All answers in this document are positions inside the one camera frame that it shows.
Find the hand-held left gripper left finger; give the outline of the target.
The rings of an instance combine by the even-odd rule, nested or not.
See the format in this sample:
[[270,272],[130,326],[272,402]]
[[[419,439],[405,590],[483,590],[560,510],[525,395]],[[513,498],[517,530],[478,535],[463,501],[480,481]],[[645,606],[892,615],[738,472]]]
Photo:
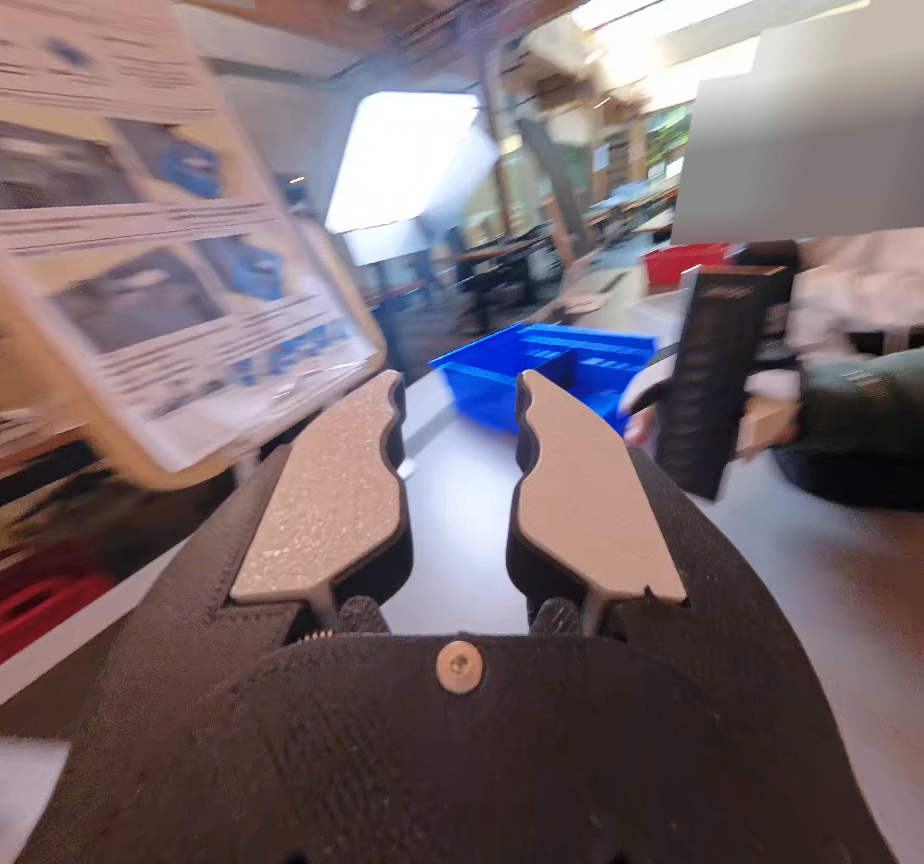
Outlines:
[[292,442],[229,596],[306,604],[332,624],[357,596],[387,603],[410,579],[405,382],[383,371]]

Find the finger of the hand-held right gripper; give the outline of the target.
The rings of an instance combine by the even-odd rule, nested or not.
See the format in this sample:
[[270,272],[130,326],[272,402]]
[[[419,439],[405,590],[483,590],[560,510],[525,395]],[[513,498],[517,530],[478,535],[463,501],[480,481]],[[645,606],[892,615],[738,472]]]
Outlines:
[[633,416],[656,405],[672,388],[674,364],[650,364],[629,382],[619,402],[619,413]]
[[799,404],[768,396],[748,396],[738,422],[733,458],[749,460],[760,452],[789,442],[798,433]]

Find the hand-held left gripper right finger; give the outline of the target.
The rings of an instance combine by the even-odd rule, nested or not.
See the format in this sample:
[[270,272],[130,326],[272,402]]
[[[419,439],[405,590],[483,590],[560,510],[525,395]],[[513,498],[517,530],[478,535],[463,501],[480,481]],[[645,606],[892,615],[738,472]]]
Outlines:
[[516,381],[506,571],[533,623],[558,599],[596,635],[614,604],[687,602],[687,590],[622,436],[537,370]]

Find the large black USB hub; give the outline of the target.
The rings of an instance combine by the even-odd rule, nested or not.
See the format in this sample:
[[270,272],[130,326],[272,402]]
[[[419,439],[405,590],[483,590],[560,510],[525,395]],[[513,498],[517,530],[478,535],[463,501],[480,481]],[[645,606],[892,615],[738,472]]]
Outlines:
[[653,457],[682,491],[714,502],[735,452],[745,382],[791,278],[782,266],[699,265],[680,285],[686,314],[668,390],[655,407]]

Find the blue plastic bin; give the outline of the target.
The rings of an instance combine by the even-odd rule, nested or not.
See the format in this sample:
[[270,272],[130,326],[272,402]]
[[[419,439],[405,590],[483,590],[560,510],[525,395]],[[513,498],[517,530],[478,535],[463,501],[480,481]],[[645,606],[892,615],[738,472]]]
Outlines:
[[558,324],[518,324],[431,362],[459,413],[482,426],[517,434],[516,383],[534,370],[624,434],[619,413],[631,380],[655,356],[650,335],[618,334]]

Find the red plastic bin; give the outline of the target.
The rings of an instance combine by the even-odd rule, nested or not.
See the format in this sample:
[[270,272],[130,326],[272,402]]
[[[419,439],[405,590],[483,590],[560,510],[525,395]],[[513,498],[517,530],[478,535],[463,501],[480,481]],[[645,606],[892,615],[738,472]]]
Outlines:
[[701,243],[682,246],[661,246],[643,255],[648,284],[656,289],[673,288],[680,284],[685,272],[699,267],[726,265],[730,243]]

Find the white tilted panel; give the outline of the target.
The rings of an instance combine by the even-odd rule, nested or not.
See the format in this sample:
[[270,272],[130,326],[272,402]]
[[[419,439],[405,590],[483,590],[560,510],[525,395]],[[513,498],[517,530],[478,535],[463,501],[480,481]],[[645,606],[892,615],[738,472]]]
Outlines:
[[365,97],[347,137],[325,228],[357,268],[419,254],[465,220],[500,157],[472,93]]

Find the red handled crate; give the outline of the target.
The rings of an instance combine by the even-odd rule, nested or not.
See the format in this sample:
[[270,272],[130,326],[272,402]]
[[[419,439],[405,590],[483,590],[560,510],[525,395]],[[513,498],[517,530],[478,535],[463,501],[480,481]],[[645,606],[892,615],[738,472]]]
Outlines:
[[30,580],[3,582],[1,662],[108,593],[115,583],[102,569],[60,569]]

